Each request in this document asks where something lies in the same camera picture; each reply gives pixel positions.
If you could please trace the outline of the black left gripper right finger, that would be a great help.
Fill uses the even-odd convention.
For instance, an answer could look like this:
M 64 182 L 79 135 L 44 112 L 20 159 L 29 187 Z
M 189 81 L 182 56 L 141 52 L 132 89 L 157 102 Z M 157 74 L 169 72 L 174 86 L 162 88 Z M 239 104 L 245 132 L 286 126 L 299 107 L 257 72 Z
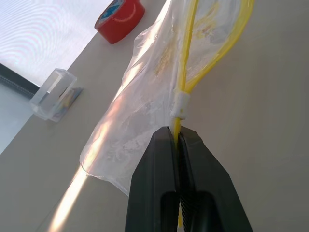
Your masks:
M 194 130 L 181 128 L 178 167 L 186 232 L 251 232 L 233 182 Z

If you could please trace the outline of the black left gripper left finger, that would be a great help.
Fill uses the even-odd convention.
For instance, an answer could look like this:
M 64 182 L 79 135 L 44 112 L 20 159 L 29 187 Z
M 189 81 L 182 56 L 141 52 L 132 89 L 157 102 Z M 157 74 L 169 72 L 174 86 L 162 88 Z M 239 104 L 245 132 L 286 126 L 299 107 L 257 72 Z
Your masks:
M 133 173 L 125 231 L 177 231 L 179 185 L 173 136 L 162 127 L 153 133 Z

